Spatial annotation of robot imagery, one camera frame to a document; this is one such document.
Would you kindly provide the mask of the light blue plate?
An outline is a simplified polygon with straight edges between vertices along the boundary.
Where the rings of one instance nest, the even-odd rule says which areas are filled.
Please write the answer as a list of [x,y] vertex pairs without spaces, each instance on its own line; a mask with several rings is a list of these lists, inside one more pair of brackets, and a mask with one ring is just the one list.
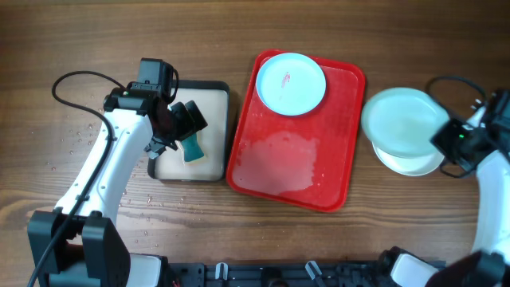
[[310,57],[281,53],[259,69],[256,90],[262,103],[282,116],[300,116],[316,108],[326,93],[326,77]]
[[384,152],[402,158],[432,154],[432,137],[449,121],[447,111],[423,91],[389,88],[363,107],[361,124],[367,138]]

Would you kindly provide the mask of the white plate bottom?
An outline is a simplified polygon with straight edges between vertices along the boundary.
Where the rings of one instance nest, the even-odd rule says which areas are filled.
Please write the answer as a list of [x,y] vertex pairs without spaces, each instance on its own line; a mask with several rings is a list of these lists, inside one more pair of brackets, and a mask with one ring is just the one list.
[[437,170],[445,157],[437,149],[425,150],[399,143],[372,143],[379,160],[392,171],[406,176],[423,176]]

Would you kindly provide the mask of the light blue plate top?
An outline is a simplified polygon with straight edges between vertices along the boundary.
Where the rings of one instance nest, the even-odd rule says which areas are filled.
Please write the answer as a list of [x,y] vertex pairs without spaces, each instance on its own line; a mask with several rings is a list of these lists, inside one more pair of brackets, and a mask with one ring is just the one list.
[[281,53],[259,69],[256,90],[262,103],[282,116],[300,116],[316,108],[326,93],[326,77],[310,57]]

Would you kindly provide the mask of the green dish sponge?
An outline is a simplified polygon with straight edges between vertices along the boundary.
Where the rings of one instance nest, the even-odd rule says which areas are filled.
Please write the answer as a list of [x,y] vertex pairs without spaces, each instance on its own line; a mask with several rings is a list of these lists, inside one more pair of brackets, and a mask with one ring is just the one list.
[[205,156],[199,142],[198,134],[194,133],[181,142],[182,145],[182,157],[184,163],[191,163],[195,160],[201,159]]

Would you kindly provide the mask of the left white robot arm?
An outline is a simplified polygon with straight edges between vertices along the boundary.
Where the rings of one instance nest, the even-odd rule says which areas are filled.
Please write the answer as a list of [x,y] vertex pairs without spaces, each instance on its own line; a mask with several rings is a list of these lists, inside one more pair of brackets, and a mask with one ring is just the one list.
[[182,150],[203,157],[198,132],[206,120],[195,102],[176,100],[179,75],[169,63],[144,58],[139,75],[115,83],[97,113],[101,128],[79,175],[51,211],[28,224],[34,260],[30,285],[179,286],[163,256],[132,254],[116,229],[120,200],[140,152],[157,158]]

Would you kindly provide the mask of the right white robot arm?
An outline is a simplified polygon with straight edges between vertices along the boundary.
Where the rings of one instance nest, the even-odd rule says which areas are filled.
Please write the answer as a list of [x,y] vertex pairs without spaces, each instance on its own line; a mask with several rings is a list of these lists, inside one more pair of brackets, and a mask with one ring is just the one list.
[[381,254],[378,272],[399,286],[507,286],[509,91],[497,89],[465,125],[451,120],[432,141],[447,160],[476,172],[480,202],[472,253],[438,269],[393,247]]

